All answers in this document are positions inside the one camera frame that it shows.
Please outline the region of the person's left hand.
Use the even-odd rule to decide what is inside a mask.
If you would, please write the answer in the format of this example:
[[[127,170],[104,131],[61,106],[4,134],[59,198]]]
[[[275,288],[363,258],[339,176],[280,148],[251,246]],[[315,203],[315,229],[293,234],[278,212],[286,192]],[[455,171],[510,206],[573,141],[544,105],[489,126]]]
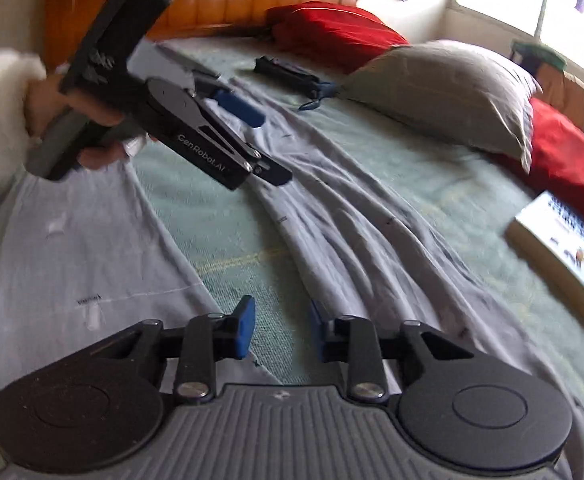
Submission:
[[[45,80],[30,80],[24,100],[24,117],[28,134],[33,138],[42,138],[54,118],[66,107],[74,108],[79,113],[102,126],[114,127],[123,121],[124,115],[119,110],[101,103],[94,96],[83,90],[73,88],[68,92],[60,91],[64,75],[54,73]],[[119,160],[127,160],[124,145],[114,142],[101,148],[84,148],[77,156],[80,166],[88,170],[99,170]]]

